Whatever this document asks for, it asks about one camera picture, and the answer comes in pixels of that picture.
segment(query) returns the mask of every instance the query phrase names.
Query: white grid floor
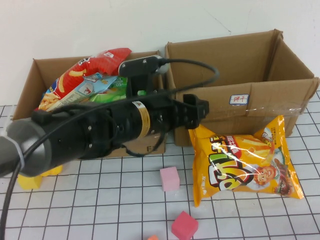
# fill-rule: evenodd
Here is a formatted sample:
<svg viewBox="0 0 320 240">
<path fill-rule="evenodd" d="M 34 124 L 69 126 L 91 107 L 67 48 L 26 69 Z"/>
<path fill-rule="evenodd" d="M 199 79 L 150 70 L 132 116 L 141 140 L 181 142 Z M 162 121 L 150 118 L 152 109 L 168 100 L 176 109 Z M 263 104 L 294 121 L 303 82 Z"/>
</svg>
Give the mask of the white grid floor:
<svg viewBox="0 0 320 240">
<path fill-rule="evenodd" d="M 199 222 L 195 240 L 319 240 L 319 93 L 287 139 L 302 200 L 222 191 L 195 208 L 193 149 L 175 146 L 169 136 L 163 155 L 73 161 L 59 176 L 45 177 L 40 189 L 16 185 L 6 240 L 175 240 L 171 225 L 181 211 Z M 0 131 L 11 109 L 0 106 Z M 159 169 L 171 166 L 178 169 L 180 190 L 164 193 Z M 1 208 L 8 183 L 0 179 Z"/>
</svg>

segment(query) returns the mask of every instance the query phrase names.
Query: pink foam cube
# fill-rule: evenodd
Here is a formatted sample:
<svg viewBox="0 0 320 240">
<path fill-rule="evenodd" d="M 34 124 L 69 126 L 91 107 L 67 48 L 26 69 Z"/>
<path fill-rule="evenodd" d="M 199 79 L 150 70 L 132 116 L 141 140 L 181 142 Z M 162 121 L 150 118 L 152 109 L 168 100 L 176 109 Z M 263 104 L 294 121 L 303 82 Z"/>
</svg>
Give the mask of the pink foam cube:
<svg viewBox="0 0 320 240">
<path fill-rule="evenodd" d="M 198 230 L 199 223 L 183 211 L 173 222 L 171 232 L 180 240 L 190 240 Z"/>
<path fill-rule="evenodd" d="M 179 190 L 180 178 L 175 166 L 160 169 L 160 175 L 164 192 Z"/>
</svg>

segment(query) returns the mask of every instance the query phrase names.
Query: open cardboard box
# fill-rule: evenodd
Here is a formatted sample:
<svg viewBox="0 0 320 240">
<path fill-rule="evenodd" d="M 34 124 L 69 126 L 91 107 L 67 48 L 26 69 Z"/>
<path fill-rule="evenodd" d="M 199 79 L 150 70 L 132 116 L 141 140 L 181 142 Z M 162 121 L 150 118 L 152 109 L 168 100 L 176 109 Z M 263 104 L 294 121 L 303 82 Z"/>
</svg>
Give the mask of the open cardboard box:
<svg viewBox="0 0 320 240">
<path fill-rule="evenodd" d="M 158 51 L 131 53 L 129 59 L 143 58 L 152 55 L 159 55 Z M 74 64 L 86 58 L 81 57 L 66 57 L 66 58 L 51 58 L 51 59 L 34 59 L 29 75 L 26 79 L 22 94 L 18 105 L 13 115 L 13 120 L 29 118 L 32 111 L 39 106 L 43 93 L 52 85 L 52 83 L 60 77 L 66 70 Z M 160 75 L 153 80 L 154 86 L 157 89 L 163 89 L 163 81 Z M 149 152 L 157 143 L 159 135 L 147 136 L 141 139 L 133 140 L 125 145 L 135 153 L 145 154 Z M 157 151 L 152 154 L 162 154 L 165 152 L 165 141 L 159 146 Z M 124 148 L 113 151 L 108 158 L 127 156 Z"/>
<path fill-rule="evenodd" d="M 290 50 L 279 30 L 190 42 L 168 43 L 170 59 L 191 59 L 215 66 L 220 78 L 213 84 L 177 93 L 196 94 L 209 101 L 202 124 L 217 134 L 253 134 L 278 115 L 285 117 L 289 136 L 313 94 L 319 79 Z M 181 88 L 212 76 L 209 70 L 172 63 L 167 87 Z M 174 131 L 178 146 L 191 144 L 183 127 Z"/>
</svg>

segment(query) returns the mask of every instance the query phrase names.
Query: orange block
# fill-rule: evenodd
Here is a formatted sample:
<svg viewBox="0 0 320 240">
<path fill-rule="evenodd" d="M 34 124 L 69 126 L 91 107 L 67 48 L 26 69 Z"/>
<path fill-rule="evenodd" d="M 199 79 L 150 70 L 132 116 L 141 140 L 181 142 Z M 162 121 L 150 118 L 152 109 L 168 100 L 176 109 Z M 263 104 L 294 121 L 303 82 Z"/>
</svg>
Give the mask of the orange block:
<svg viewBox="0 0 320 240">
<path fill-rule="evenodd" d="M 156 235 L 153 235 L 153 236 L 149 237 L 148 240 L 159 240 L 159 239 Z"/>
</svg>

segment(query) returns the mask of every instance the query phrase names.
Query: snack bag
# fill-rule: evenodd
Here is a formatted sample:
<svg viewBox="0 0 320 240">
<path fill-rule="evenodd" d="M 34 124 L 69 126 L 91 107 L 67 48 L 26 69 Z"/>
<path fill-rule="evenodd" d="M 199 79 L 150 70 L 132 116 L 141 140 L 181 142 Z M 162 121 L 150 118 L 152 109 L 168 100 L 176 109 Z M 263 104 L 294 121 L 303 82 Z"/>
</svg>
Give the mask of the snack bag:
<svg viewBox="0 0 320 240">
<path fill-rule="evenodd" d="M 127 92 L 127 83 L 128 79 L 126 77 L 118 76 L 117 79 L 110 85 L 110 87 L 106 91 L 90 97 L 89 101 L 105 104 L 125 99 Z M 138 95 L 144 96 L 146 95 L 146 91 L 138 91 Z"/>
<path fill-rule="evenodd" d="M 117 48 L 79 61 L 46 91 L 38 109 L 49 112 L 106 91 L 117 79 L 119 65 L 130 53 L 129 48 Z"/>
<path fill-rule="evenodd" d="M 222 190 L 304 197 L 290 161 L 285 120 L 276 117 L 252 135 L 216 135 L 200 125 L 189 130 L 194 147 L 193 196 L 199 206 Z"/>
</svg>

